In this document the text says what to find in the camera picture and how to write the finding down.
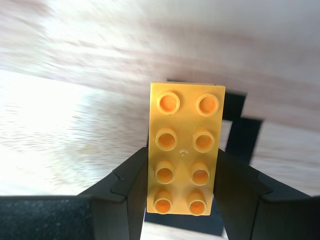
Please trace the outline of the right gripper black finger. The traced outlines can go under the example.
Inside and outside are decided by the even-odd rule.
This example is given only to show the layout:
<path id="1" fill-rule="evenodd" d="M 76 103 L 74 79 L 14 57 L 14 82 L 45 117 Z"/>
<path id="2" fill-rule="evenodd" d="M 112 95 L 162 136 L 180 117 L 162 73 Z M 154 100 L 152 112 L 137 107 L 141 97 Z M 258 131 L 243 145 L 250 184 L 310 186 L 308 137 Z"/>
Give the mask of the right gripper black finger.
<path id="1" fill-rule="evenodd" d="M 141 148 L 78 195 L 3 196 L 3 240 L 138 240 L 147 201 L 148 149 Z"/>
<path id="2" fill-rule="evenodd" d="M 318 240 L 320 198 L 219 150 L 213 195 L 230 240 Z"/>

